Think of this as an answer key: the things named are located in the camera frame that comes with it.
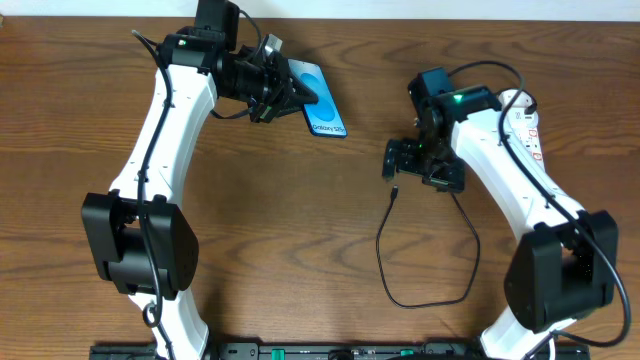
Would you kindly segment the blue Galaxy smartphone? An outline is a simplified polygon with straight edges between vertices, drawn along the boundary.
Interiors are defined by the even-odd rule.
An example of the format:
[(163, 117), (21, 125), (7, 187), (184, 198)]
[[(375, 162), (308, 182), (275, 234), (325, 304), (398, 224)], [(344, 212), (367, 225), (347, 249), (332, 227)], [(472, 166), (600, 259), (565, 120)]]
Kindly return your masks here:
[(310, 133), (318, 137), (346, 138), (346, 126), (320, 66), (296, 59), (289, 59), (289, 66), (292, 74), (318, 97), (315, 104), (302, 108)]

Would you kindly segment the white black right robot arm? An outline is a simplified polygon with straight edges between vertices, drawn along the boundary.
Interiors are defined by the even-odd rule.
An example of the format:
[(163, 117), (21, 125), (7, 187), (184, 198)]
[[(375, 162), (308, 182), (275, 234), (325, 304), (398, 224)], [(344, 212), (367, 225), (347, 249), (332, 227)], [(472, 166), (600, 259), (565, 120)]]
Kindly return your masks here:
[(504, 279), (506, 309), (472, 355), (484, 359), (563, 356), (556, 340), (626, 291), (616, 269), (618, 227), (589, 212), (547, 174), (536, 99), (523, 85), (458, 88), (434, 68), (408, 86), (416, 139), (390, 140), (382, 174), (419, 176), (441, 192), (464, 190), (472, 171), (501, 209), (517, 247)]

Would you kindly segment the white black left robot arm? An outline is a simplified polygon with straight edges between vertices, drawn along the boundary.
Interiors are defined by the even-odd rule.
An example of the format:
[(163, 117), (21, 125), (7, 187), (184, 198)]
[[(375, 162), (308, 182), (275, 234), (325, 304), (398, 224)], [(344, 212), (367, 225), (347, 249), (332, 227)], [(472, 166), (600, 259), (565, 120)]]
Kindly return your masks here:
[(157, 72), (140, 135), (109, 190), (88, 194), (81, 208), (99, 277), (140, 308), (159, 359), (209, 353), (209, 327), (191, 289), (199, 243), (181, 209), (205, 120), (220, 98), (243, 102), (254, 123), (319, 100), (292, 72), (276, 37), (238, 45), (243, 15), (230, 1), (200, 0), (192, 25), (145, 42)]

